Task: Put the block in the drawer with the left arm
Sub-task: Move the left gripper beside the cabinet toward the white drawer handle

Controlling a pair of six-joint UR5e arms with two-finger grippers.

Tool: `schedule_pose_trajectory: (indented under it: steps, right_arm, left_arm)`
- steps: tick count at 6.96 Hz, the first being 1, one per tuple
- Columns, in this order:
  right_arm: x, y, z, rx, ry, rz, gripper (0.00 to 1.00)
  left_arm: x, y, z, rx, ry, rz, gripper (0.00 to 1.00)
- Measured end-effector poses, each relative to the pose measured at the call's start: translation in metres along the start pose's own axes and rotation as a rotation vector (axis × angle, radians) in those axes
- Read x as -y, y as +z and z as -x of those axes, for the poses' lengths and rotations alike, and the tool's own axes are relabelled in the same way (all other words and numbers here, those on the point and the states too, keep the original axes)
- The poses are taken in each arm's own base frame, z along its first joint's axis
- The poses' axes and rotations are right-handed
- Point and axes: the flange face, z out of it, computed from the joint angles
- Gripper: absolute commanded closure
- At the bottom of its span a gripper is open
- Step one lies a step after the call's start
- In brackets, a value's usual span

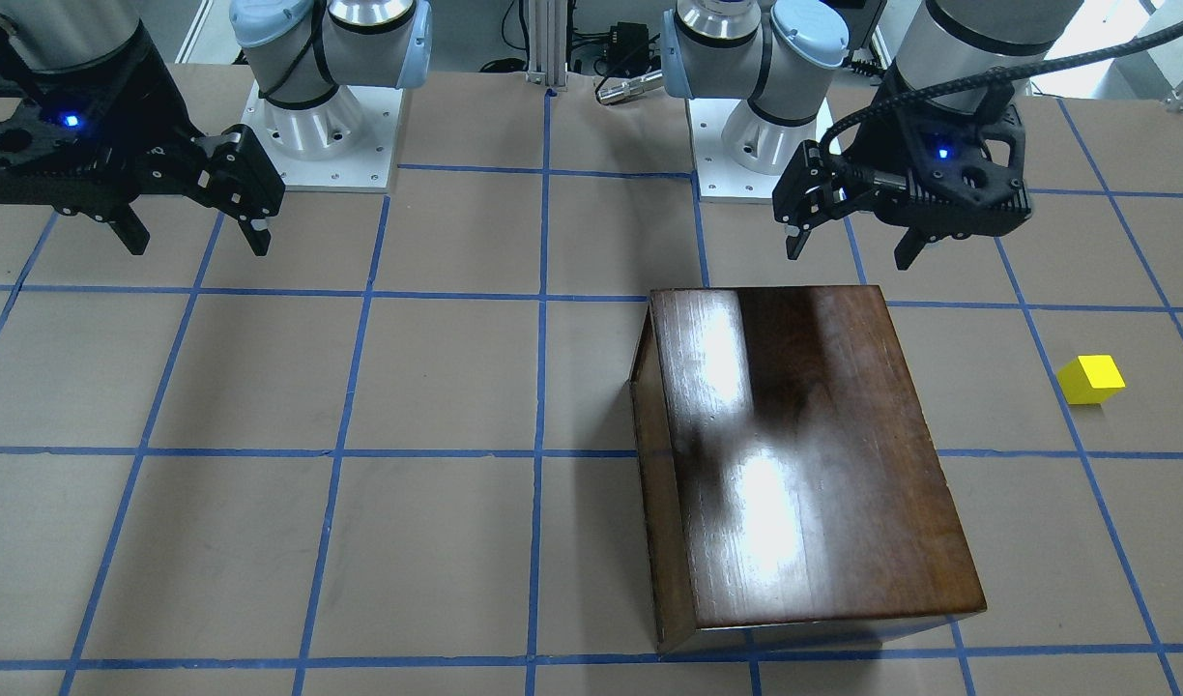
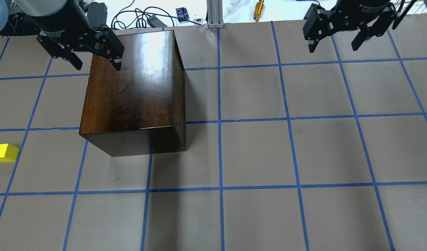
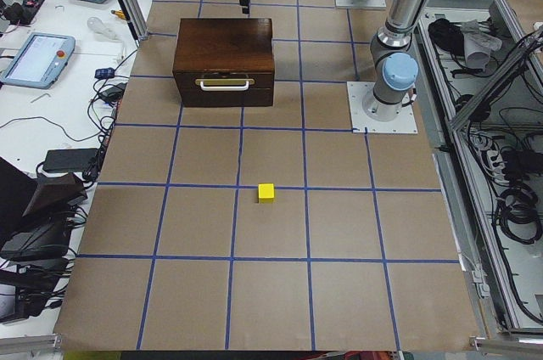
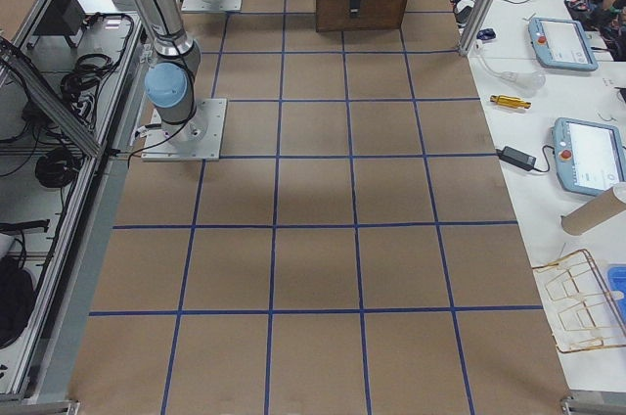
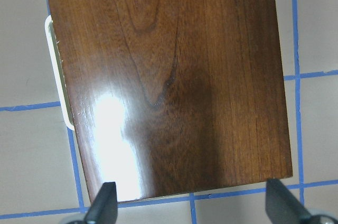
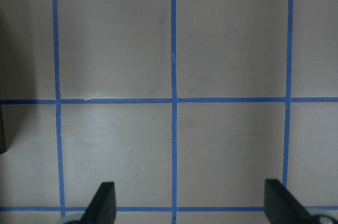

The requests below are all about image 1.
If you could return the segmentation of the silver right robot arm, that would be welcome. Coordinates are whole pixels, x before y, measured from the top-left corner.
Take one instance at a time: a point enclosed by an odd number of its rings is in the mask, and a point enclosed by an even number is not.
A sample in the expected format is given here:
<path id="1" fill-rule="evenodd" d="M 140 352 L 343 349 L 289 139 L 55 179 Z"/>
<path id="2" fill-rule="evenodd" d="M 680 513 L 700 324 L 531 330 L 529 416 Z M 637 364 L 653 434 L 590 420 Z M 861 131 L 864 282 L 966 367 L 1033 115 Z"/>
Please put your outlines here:
<path id="1" fill-rule="evenodd" d="M 265 142 L 338 155 L 361 137 L 354 88 L 427 78 L 425 1 L 234 1 L 230 22 L 264 123 L 208 135 L 130 1 L 0 1 L 0 204 L 85 215 L 142 254 L 131 204 L 183 195 L 234 218 L 263 256 L 285 195 Z"/>

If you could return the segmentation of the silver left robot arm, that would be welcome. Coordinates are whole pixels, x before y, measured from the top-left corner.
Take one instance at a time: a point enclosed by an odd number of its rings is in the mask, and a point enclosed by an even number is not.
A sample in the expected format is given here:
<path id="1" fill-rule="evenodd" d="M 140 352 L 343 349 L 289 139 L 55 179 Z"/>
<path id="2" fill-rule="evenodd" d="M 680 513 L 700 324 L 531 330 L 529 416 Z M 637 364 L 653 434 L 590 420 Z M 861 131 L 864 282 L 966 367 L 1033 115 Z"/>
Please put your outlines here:
<path id="1" fill-rule="evenodd" d="M 812 230 L 856 211 L 901 226 L 896 266 L 946 238 L 1001 238 L 1033 213 L 1011 76 L 1043 59 L 1078 1 L 924 1 L 873 97 L 878 114 L 834 153 L 807 137 L 777 167 L 772 215 L 799 257 Z M 678 1 L 659 32 L 665 89 L 738 99 L 746 122 L 802 129 L 852 40 L 842 4 Z"/>

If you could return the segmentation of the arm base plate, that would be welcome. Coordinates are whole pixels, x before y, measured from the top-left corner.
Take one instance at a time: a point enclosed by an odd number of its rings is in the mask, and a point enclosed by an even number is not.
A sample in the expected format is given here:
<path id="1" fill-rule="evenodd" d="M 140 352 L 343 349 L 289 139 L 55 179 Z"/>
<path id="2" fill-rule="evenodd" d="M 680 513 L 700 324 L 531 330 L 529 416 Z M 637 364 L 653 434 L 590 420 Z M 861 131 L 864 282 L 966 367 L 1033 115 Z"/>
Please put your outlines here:
<path id="1" fill-rule="evenodd" d="M 743 99 L 690 99 L 687 111 L 699 194 L 710 202 L 765 204 L 796 146 L 833 124 L 827 101 L 794 128 L 764 122 Z"/>
<path id="2" fill-rule="evenodd" d="M 252 84 L 243 112 L 287 192 L 388 193 L 409 92 L 341 85 L 308 110 L 270 104 Z"/>

